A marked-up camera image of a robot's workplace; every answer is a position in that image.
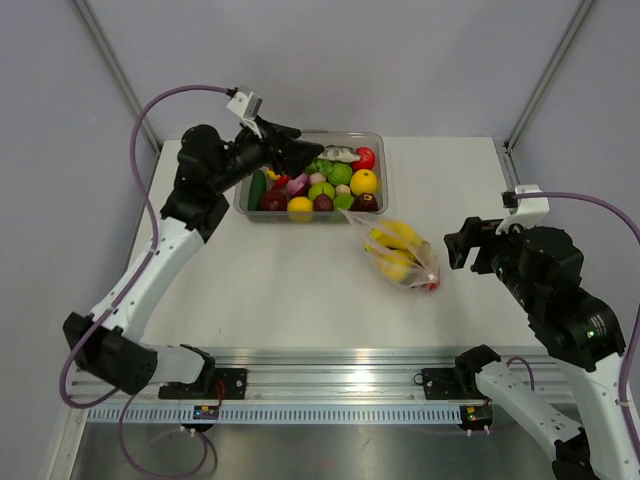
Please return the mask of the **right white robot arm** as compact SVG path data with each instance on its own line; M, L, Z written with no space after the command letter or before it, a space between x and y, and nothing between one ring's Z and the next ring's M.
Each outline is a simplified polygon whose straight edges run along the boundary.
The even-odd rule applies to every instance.
M639 448L629 432L637 415L620 379L628 347L612 309L581 286L584 256L564 231L466 219L445 235L452 269L471 249L472 272L493 274L527 314L535 338L565 376L580 419L573 421L517 381L486 345L455 359L454 384L499 405L545 451L558 479L636 479Z

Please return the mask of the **red toy pear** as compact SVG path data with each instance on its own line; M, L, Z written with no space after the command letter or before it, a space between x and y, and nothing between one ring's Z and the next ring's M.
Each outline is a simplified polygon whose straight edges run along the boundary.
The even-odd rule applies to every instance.
M439 286L440 286L440 280L436 279L435 281L430 281L428 283L421 285L420 289L424 291L435 291L439 288Z

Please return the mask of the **yellow toy banana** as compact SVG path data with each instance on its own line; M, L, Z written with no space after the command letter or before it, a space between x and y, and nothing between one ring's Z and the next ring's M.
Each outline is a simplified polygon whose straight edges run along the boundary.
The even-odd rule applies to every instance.
M411 252L413 247L419 248L424 239L408 224L397 220L382 220L381 225L392 232L391 235L373 228L369 232L370 241L365 244L365 251L378 257L390 255L395 250L406 252L414 263L416 256Z

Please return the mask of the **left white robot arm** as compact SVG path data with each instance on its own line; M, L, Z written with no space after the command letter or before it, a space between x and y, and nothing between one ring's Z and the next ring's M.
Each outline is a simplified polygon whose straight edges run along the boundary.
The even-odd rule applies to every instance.
M142 343L156 306L188 261L208 242L229 208L224 193L264 167L297 177L324 148L299 130L257 121L224 141L209 125L185 132L173 189L158 214L144 252L89 314L63 324L71 349L65 366L78 367L115 392L139 393L149 384L186 390L195 398L217 387L212 356L188 345Z

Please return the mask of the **clear zip top bag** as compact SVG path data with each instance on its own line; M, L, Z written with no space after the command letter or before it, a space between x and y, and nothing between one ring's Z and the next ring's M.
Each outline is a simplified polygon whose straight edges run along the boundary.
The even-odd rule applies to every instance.
M367 212L341 210L355 227L371 264L403 288L435 291L440 268L432 245L407 223Z

